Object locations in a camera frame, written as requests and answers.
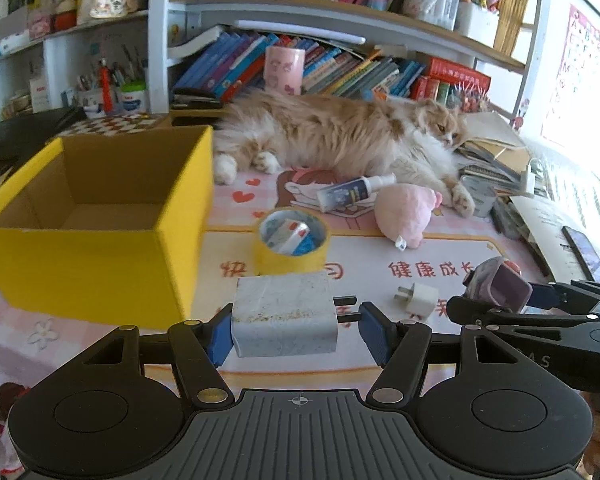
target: cat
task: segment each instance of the cat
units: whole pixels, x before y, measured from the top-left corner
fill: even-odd
[[[339,178],[395,173],[399,183],[430,187],[462,216],[475,204],[459,181],[453,150],[468,137],[456,110],[426,100],[360,101],[254,90],[228,107],[214,133],[214,177],[282,167],[333,170]]]

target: cat's face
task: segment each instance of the cat's face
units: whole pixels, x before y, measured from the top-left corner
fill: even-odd
[[[467,132],[458,110],[449,110],[432,99],[419,101],[418,108],[420,126],[426,128],[443,146],[454,150],[465,142]]]

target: pink plush toy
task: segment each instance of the pink plush toy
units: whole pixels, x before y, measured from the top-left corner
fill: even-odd
[[[393,184],[376,197],[376,222],[382,234],[401,251],[417,249],[431,212],[440,207],[442,195],[428,187]]]

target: chessboard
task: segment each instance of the chessboard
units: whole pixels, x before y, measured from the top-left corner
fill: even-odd
[[[104,135],[106,137],[112,137],[116,134],[136,134],[153,128],[163,118],[164,115],[134,114],[86,119],[73,124],[70,128],[58,134],[58,137],[80,134]]]

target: green lid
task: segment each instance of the green lid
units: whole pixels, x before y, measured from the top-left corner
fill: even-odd
[[[144,81],[133,81],[127,85],[122,85],[121,90],[123,92],[143,92],[146,90],[146,83]]]

